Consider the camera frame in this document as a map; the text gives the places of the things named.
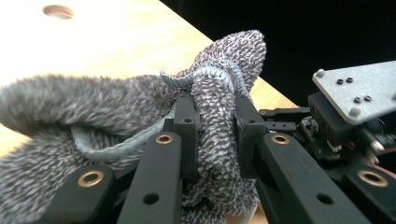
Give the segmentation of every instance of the wooden surface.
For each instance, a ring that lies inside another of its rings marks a hole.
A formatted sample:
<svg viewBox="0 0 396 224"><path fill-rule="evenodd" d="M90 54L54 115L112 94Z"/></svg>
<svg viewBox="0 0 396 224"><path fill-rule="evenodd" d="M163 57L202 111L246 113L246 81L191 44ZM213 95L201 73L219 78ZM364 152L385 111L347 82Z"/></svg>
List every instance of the wooden surface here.
<svg viewBox="0 0 396 224"><path fill-rule="evenodd" d="M48 17L42 9L53 4L71 8L75 17ZM175 74L212 43L157 0L7 1L0 27L0 87L47 73L123 78L163 69ZM251 94L258 109L295 106L262 79ZM0 156L28 140L0 126ZM260 216L252 223L262 223Z"/></svg>

